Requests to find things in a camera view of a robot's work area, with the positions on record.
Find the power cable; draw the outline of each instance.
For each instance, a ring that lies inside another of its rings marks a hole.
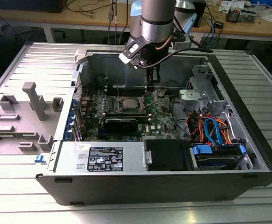
[[[141,69],[148,69],[148,68],[152,68],[152,67],[155,67],[157,66],[158,64],[164,62],[165,60],[167,60],[168,58],[170,58],[171,56],[173,55],[176,55],[177,53],[179,52],[182,52],[182,51],[199,51],[199,52],[206,52],[206,53],[212,53],[213,51],[210,50],[210,49],[201,49],[201,48],[185,48],[185,49],[180,49],[180,50],[176,50],[170,54],[168,54],[167,56],[165,56],[164,58],[162,58],[160,61],[154,63],[154,64],[151,64],[151,65],[148,65],[148,66],[142,66],[142,65],[137,65],[138,68],[141,68]]]
[[[117,35],[117,0],[115,0],[115,45],[117,45],[116,35]]]

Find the workbench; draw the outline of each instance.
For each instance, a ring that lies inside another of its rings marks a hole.
[[[77,69],[77,49],[90,44],[25,45],[0,79],[2,94],[29,101],[23,82],[35,82],[47,100],[66,96]],[[105,45],[106,49],[115,46]],[[244,51],[214,50],[247,109],[272,148],[272,75]],[[0,224],[101,223],[272,223],[272,185],[251,189],[234,201],[126,205],[61,206],[35,180],[45,164],[35,155],[0,155]]]
[[[110,1],[103,0],[91,8],[97,8],[109,4]],[[94,0],[80,0],[79,4],[95,3]],[[229,23],[225,21],[225,13],[218,12],[219,6],[209,6],[211,14],[216,20],[224,22],[223,33],[221,38],[233,38],[244,40],[259,40],[259,41],[272,41],[272,23],[265,21],[261,18],[256,18],[255,23]],[[73,10],[78,10],[79,7],[76,2],[70,5]],[[60,14],[46,13],[46,12],[27,12],[27,11],[12,11],[0,10],[0,15],[8,21],[12,26],[26,26],[26,27],[41,27],[44,29],[48,42],[54,42],[53,28],[67,28],[67,29],[80,29],[80,30],[107,30],[108,28],[108,13],[110,7],[104,7],[95,11],[95,18],[85,16],[81,13],[76,13],[65,8]],[[126,23],[126,5],[119,3],[117,6],[117,30],[122,31]],[[5,22],[0,18],[0,25],[5,25]],[[111,23],[112,31],[115,30],[114,21]],[[193,28],[191,35],[195,36],[195,40],[199,40],[207,36],[210,27],[206,20],[202,20],[199,28]]]

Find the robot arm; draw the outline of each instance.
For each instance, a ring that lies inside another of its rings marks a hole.
[[[194,10],[193,0],[136,1],[131,10],[130,39],[119,58],[135,69],[147,69],[148,85],[160,82],[160,63],[173,54],[189,50],[189,48],[180,49],[168,54],[171,42],[186,40],[184,31],[178,29],[177,27],[180,26],[176,26],[174,21],[182,21],[182,27],[189,24],[192,26],[193,23],[189,23],[189,20],[195,18]],[[193,50],[212,52],[209,49]]]

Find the connector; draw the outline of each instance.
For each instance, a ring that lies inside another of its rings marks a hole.
[[[114,10],[113,10],[113,4],[110,7],[109,14],[108,14],[108,20],[109,22],[113,21],[113,16],[114,16]]]

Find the slotted metal surface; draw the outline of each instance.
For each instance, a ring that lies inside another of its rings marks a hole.
[[[75,70],[74,54],[88,45],[39,44],[25,47],[0,88],[26,99],[21,92],[24,80],[35,81],[38,93],[46,98],[65,94]],[[272,147],[272,76],[254,56],[244,51],[216,50],[242,100]],[[61,206],[35,181],[32,155],[0,156],[0,224],[29,221],[58,223],[158,223],[158,224],[272,224],[272,185],[254,188],[234,201],[132,204],[106,206]]]

